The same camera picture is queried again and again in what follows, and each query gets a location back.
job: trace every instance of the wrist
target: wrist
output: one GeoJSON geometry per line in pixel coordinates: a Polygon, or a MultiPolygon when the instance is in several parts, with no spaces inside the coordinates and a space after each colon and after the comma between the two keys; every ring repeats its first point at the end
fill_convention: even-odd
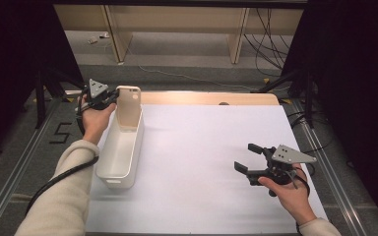
{"type": "Polygon", "coordinates": [[[100,134],[99,132],[85,131],[83,140],[91,142],[97,146],[101,137],[102,134],[100,134]]]}
{"type": "Polygon", "coordinates": [[[307,210],[302,210],[301,212],[293,212],[291,215],[296,220],[299,226],[317,218],[317,216],[311,208],[307,210]]]}

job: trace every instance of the human arm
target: human arm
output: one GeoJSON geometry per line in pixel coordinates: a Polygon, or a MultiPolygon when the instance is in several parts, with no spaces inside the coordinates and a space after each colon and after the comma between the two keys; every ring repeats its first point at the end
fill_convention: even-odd
{"type": "MultiPolygon", "coordinates": [[[[293,164],[298,177],[306,180],[299,164],[293,164]]],[[[302,235],[341,235],[337,228],[325,219],[317,218],[308,201],[308,190],[304,183],[294,180],[287,185],[279,185],[273,180],[260,177],[259,182],[272,190],[279,198],[281,205],[292,215],[299,225],[302,235]]]]}
{"type": "MultiPolygon", "coordinates": [[[[111,104],[102,111],[84,111],[85,134],[63,152],[53,178],[98,156],[97,143],[114,109],[115,105],[111,104]]],[[[92,175],[93,169],[85,168],[42,193],[32,205],[16,235],[84,235],[92,175]]]]}

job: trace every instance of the aluminum rail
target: aluminum rail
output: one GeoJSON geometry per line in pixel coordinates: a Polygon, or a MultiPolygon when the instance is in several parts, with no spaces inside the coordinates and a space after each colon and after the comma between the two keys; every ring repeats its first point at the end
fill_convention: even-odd
{"type": "Polygon", "coordinates": [[[24,173],[27,170],[27,167],[32,160],[32,157],[35,153],[35,150],[42,139],[43,134],[47,130],[48,123],[54,114],[54,111],[61,103],[61,98],[53,98],[48,106],[48,113],[46,118],[44,119],[41,127],[36,129],[32,134],[32,137],[27,144],[27,147],[24,149],[23,154],[21,155],[20,159],[18,160],[14,170],[12,171],[11,175],[9,176],[7,182],[5,183],[4,187],[0,191],[0,217],[4,212],[8,202],[11,200],[11,197],[15,190],[18,187],[21,179],[24,176],[24,173]]]}
{"type": "MultiPolygon", "coordinates": [[[[297,99],[293,101],[293,106],[297,112],[303,111],[302,106],[297,99]]],[[[313,129],[310,129],[308,124],[302,124],[301,127],[312,148],[316,149],[322,146],[315,131],[313,129]]],[[[320,163],[324,176],[327,178],[327,182],[334,197],[336,198],[340,210],[345,217],[350,232],[352,233],[352,235],[356,236],[367,235],[367,232],[361,223],[360,217],[352,206],[351,200],[349,199],[345,188],[343,187],[339,177],[337,176],[333,165],[331,165],[330,159],[328,158],[327,154],[325,154],[324,149],[321,148],[314,151],[314,153],[316,154],[318,162],[320,163]]]]}

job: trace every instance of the finger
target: finger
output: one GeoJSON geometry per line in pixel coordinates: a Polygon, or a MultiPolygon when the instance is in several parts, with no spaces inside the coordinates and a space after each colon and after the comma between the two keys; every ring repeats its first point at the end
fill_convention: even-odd
{"type": "Polygon", "coordinates": [[[301,166],[301,164],[299,163],[295,163],[295,164],[292,164],[293,168],[296,169],[296,175],[299,176],[300,178],[302,178],[303,180],[305,181],[308,181],[307,180],[307,177],[306,177],[306,174],[301,166]]]}
{"type": "Polygon", "coordinates": [[[275,192],[276,195],[280,192],[282,188],[279,184],[275,183],[275,181],[267,177],[260,177],[259,183],[265,186],[266,188],[272,190],[273,192],[275,192]]]}
{"type": "Polygon", "coordinates": [[[112,113],[112,111],[115,110],[115,108],[116,108],[116,104],[115,103],[110,103],[108,105],[108,107],[105,108],[105,111],[110,114],[110,113],[112,113]]]}
{"type": "Polygon", "coordinates": [[[86,102],[86,98],[87,98],[87,94],[84,94],[83,96],[82,96],[82,103],[85,103],[86,102]]]}

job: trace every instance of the white plastic container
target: white plastic container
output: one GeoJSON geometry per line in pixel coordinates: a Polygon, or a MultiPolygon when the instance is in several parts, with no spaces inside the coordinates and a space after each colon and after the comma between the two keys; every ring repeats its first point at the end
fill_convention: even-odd
{"type": "Polygon", "coordinates": [[[140,89],[136,87],[118,87],[117,89],[120,89],[121,92],[117,100],[115,117],[112,119],[96,166],[96,176],[108,188],[112,189],[131,188],[134,185],[144,134],[140,89]],[[131,98],[138,99],[138,102],[127,102],[127,98],[124,99],[124,96],[128,96],[128,94],[126,91],[122,91],[124,88],[128,89],[130,94],[134,93],[131,98]],[[137,113],[129,112],[130,107],[128,105],[130,104],[138,109],[137,113]],[[120,119],[127,120],[127,122],[135,119],[134,124],[136,124],[136,127],[121,126],[120,119]]]}

